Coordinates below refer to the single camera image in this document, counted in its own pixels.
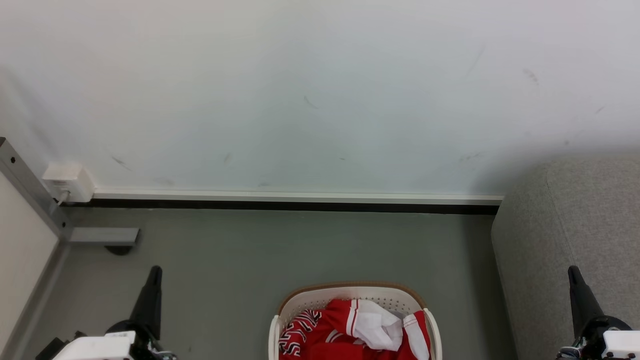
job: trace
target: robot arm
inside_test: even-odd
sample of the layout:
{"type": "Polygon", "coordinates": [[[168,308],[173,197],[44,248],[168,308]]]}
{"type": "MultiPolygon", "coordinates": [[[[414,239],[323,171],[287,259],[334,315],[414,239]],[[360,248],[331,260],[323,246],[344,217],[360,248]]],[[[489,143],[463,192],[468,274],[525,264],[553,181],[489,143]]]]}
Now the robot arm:
{"type": "Polygon", "coordinates": [[[640,357],[640,331],[606,316],[577,266],[569,267],[569,295],[575,341],[560,349],[556,359],[615,360],[640,357]]]}
{"type": "Polygon", "coordinates": [[[62,342],[55,338],[36,360],[178,360],[163,351],[160,339],[162,269],[154,266],[128,320],[116,323],[104,336],[86,336],[62,342]]]}

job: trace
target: white power outlet box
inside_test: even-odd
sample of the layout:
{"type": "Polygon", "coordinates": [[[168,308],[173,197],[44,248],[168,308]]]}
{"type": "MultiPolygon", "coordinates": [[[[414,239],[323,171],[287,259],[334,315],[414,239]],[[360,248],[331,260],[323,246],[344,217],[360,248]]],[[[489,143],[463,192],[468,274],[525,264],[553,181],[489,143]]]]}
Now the white power outlet box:
{"type": "Polygon", "coordinates": [[[89,174],[78,163],[50,163],[42,179],[51,196],[58,200],[64,199],[65,192],[69,192],[65,201],[89,202],[95,191],[89,174]]]}

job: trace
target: gray floor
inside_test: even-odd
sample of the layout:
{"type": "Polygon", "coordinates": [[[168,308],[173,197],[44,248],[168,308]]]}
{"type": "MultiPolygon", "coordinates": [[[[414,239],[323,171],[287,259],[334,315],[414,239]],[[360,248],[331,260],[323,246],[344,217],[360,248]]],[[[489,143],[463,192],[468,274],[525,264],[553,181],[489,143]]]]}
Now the gray floor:
{"type": "Polygon", "coordinates": [[[77,225],[137,226],[116,257],[76,246],[29,344],[103,334],[152,265],[164,269],[162,343],[182,360],[267,359],[269,323],[293,289],[400,282],[433,312],[446,359],[515,359],[490,241],[493,217],[185,209],[71,209],[77,225]]]}

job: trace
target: white wall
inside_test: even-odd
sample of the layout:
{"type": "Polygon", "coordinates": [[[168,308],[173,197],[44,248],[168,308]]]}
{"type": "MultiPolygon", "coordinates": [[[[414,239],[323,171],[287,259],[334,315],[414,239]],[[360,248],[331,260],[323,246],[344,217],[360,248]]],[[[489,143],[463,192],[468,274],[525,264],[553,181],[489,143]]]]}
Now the white wall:
{"type": "Polygon", "coordinates": [[[58,237],[0,174],[0,355],[57,243],[58,237]]]}
{"type": "Polygon", "coordinates": [[[4,0],[0,129],[99,191],[503,194],[640,144],[631,0],[4,0]]]}

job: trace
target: brown basket rim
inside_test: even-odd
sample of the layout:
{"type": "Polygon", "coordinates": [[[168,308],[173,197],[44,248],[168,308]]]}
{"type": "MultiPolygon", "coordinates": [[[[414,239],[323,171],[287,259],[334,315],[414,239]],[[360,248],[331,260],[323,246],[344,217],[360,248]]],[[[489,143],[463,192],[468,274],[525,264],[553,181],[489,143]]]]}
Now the brown basket rim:
{"type": "Polygon", "coordinates": [[[313,291],[313,290],[323,290],[323,289],[330,289],[330,288],[349,288],[349,287],[356,287],[356,286],[359,286],[359,287],[377,287],[377,288],[393,288],[393,289],[402,290],[405,293],[411,295],[411,297],[413,297],[413,299],[418,302],[418,305],[420,306],[421,309],[426,309],[427,308],[427,305],[425,304],[424,300],[422,299],[422,297],[417,292],[415,292],[413,289],[411,289],[411,288],[409,288],[409,287],[407,287],[405,285],[398,284],[396,282],[387,282],[387,281],[335,281],[335,282],[326,282],[324,284],[305,286],[303,288],[295,289],[280,304],[280,308],[278,309],[278,316],[282,315],[282,309],[289,302],[289,300],[291,300],[294,296],[296,296],[296,295],[298,295],[300,293],[304,293],[306,291],[313,291]]]}

